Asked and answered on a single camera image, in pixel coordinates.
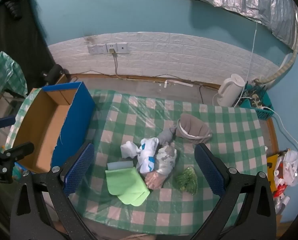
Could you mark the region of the light green microfiber cloth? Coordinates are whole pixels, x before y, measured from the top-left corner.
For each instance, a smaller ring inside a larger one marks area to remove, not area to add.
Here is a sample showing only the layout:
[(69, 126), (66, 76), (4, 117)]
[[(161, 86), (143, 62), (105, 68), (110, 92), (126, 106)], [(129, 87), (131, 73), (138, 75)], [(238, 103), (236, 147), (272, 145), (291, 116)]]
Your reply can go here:
[(150, 191), (135, 167), (106, 170), (107, 188), (125, 205), (140, 206)]

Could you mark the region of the green sparkly scrubber cloth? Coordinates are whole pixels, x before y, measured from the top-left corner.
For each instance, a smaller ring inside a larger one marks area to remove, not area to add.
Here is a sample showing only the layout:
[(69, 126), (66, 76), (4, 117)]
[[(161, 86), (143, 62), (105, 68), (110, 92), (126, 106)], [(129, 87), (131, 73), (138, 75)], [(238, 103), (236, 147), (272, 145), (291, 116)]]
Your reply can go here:
[(192, 166), (187, 167), (181, 174), (178, 174), (175, 181), (181, 192), (195, 195), (198, 191), (198, 177)]

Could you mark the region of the white blue plastic bag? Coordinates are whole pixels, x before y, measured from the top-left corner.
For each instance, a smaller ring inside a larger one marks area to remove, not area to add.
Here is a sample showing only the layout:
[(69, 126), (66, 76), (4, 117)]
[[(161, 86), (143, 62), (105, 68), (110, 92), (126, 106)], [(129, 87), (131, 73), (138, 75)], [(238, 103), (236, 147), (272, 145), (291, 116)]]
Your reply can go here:
[(138, 154), (137, 169), (141, 174), (152, 172), (155, 167), (155, 154), (159, 146), (159, 139), (156, 137), (142, 139), (140, 141), (140, 153)]

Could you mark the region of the white grey patterned cloth bundle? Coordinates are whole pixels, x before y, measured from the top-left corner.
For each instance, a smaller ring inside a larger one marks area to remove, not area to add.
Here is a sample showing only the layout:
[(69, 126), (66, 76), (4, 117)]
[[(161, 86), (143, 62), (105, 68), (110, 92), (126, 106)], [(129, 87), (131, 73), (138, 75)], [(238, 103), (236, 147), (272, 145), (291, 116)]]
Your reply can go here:
[(168, 176), (175, 167), (177, 151), (173, 146), (160, 148), (155, 155), (155, 170), (159, 174)]

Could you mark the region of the brown fleece hat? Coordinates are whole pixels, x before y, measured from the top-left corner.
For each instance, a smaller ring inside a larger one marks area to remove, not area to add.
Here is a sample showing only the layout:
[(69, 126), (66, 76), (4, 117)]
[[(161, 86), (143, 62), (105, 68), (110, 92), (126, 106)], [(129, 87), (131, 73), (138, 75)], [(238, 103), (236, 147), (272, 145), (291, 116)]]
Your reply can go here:
[(212, 138), (212, 130), (193, 115), (182, 113), (176, 124), (175, 135), (193, 143), (206, 143)]

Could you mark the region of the white tissue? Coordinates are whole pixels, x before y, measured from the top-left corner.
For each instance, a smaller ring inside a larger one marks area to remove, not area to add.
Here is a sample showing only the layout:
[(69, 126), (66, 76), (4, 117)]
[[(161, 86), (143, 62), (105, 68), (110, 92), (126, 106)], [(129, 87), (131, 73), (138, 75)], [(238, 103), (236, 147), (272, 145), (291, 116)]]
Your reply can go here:
[(126, 141), (125, 144), (120, 146), (121, 150), (121, 155), (122, 158), (127, 159), (127, 158), (135, 158), (138, 156), (141, 152), (141, 150), (138, 148), (138, 146), (135, 145), (135, 143), (131, 141)]

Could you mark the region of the green checkered cloth left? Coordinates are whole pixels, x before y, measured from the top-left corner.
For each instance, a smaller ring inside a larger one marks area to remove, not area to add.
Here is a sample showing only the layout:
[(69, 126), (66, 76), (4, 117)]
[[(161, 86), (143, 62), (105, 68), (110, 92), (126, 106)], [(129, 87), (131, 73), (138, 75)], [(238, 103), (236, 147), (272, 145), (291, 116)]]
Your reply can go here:
[(26, 96), (28, 87), (20, 65), (5, 52), (0, 52), (0, 93), (9, 89), (18, 95)]

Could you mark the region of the white plastic bag pile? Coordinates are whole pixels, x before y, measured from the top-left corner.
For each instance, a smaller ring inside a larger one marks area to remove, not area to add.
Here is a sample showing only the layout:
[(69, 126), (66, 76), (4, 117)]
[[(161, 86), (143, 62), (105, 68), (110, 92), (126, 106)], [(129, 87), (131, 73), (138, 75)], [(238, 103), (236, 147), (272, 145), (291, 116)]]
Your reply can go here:
[(298, 152), (287, 149), (278, 155), (273, 172), (276, 190), (273, 193), (276, 215), (280, 215), (287, 206), (290, 197), (285, 189), (298, 184)]

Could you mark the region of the blue cardboard box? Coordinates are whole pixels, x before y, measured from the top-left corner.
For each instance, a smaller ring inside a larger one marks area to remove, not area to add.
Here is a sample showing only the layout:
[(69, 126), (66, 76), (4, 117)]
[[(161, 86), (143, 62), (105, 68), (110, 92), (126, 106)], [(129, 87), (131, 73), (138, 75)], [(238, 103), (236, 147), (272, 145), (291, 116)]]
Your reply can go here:
[(83, 82), (45, 86), (27, 99), (30, 105), (12, 145), (33, 143), (34, 151), (18, 163), (35, 173), (48, 172), (83, 145), (95, 102)]

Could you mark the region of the green checkered tablecloth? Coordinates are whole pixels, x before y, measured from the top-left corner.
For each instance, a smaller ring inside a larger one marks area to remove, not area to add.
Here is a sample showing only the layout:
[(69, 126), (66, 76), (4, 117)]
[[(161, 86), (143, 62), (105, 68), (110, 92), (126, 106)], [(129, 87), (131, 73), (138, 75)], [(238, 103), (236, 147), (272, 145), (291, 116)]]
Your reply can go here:
[[(120, 161), (120, 146), (139, 144), (176, 124), (182, 113), (193, 115), (212, 130), (208, 148), (227, 167), (255, 175), (266, 171), (266, 154), (261, 126), (255, 111), (201, 103), (145, 98), (113, 90), (92, 89), (96, 104), (87, 140), (95, 145), (95, 157), (77, 191), (70, 196), (78, 213), (90, 222), (114, 229), (151, 235), (194, 233), (217, 204), (194, 159), (193, 143), (175, 138), (178, 158), (163, 187), (152, 191), (140, 206), (123, 204), (108, 192), (107, 163)], [(192, 166), (198, 177), (195, 195), (181, 192), (175, 178)]]

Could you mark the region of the pink cloth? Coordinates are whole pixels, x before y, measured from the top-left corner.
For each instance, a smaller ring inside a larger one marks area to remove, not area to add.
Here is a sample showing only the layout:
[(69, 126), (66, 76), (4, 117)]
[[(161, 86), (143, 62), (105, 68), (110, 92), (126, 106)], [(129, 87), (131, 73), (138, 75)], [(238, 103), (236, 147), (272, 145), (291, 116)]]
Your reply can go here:
[(158, 190), (162, 188), (166, 179), (167, 179), (166, 175), (160, 174), (156, 171), (152, 171), (146, 174), (145, 183), (148, 189)]

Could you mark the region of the black clothing hanging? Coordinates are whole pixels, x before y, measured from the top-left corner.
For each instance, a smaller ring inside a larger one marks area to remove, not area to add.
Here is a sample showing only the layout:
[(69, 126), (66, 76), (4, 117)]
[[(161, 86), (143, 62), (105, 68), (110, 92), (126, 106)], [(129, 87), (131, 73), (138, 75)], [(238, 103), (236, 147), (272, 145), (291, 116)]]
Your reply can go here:
[(39, 30), (31, 0), (0, 0), (0, 52), (16, 61), (28, 90), (43, 87), (55, 65)]

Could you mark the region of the teal plastic basket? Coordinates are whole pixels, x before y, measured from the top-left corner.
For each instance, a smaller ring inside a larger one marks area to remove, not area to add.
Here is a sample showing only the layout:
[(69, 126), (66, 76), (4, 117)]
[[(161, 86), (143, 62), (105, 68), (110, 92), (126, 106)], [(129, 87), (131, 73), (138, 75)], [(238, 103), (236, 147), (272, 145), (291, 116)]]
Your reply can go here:
[(274, 108), (268, 96), (266, 85), (252, 86), (247, 84), (238, 106), (247, 109), (254, 109), (260, 120), (266, 121), (274, 114)]

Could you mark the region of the white electric kettle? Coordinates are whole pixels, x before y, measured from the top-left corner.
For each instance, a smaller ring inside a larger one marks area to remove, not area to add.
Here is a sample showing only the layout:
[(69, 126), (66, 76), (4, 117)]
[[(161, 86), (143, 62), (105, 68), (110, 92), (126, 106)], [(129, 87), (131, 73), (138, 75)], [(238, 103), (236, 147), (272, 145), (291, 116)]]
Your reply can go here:
[(232, 74), (225, 79), (218, 89), (217, 103), (221, 107), (231, 107), (245, 86), (244, 79), (238, 74)]

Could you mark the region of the white wall socket strip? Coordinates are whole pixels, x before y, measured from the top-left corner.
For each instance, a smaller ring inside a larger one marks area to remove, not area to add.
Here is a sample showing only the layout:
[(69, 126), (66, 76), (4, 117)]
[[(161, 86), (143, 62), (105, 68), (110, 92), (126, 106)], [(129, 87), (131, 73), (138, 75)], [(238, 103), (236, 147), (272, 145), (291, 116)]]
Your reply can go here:
[(87, 46), (90, 55), (129, 53), (128, 43), (104, 43)]

